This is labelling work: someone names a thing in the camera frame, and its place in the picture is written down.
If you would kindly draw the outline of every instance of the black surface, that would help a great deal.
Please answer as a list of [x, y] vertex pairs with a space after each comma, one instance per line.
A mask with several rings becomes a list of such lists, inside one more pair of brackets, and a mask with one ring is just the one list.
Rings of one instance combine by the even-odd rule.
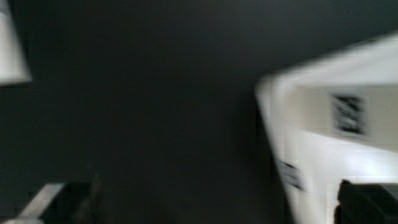
[[335, 224], [398, 224], [396, 190], [396, 184], [351, 184], [342, 181], [337, 194], [342, 221]]
[[111, 223], [284, 223], [254, 83], [394, 30], [396, 10], [392, 0], [12, 0], [33, 82], [0, 89], [0, 213], [49, 180], [99, 173]]

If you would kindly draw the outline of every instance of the dark background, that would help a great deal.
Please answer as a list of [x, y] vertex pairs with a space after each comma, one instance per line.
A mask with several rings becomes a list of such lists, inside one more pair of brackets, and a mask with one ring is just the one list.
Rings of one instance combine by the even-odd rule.
[[259, 77], [398, 27], [396, 0], [12, 0], [0, 215], [97, 173], [110, 223], [284, 223]]

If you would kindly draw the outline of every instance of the dark wall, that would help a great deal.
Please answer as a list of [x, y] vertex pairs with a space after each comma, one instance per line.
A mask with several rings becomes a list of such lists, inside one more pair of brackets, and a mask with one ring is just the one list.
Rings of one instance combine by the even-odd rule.
[[398, 27], [392, 0], [12, 0], [33, 82], [0, 89], [0, 213], [99, 173], [110, 223], [284, 223], [252, 87]]

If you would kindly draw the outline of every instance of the blurry object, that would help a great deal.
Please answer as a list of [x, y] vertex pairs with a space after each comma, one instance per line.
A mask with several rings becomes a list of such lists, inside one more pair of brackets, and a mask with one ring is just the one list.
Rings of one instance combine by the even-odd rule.
[[398, 183], [398, 34], [266, 75], [255, 98], [296, 224], [332, 224], [341, 180]]
[[46, 184], [16, 219], [3, 224], [103, 224], [99, 179]]
[[0, 85], [30, 81], [26, 64], [8, 16], [7, 2], [0, 0]]
[[398, 223], [396, 184], [351, 184], [344, 180], [337, 198], [335, 224]]

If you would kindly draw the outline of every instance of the white appliance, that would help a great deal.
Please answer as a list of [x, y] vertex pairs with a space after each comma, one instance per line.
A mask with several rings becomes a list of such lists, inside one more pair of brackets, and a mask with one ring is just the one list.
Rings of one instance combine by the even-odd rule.
[[5, 0], [0, 0], [0, 85], [30, 81], [26, 64], [8, 16]]
[[341, 181], [398, 183], [398, 33], [266, 75], [255, 99], [296, 224], [332, 224]]

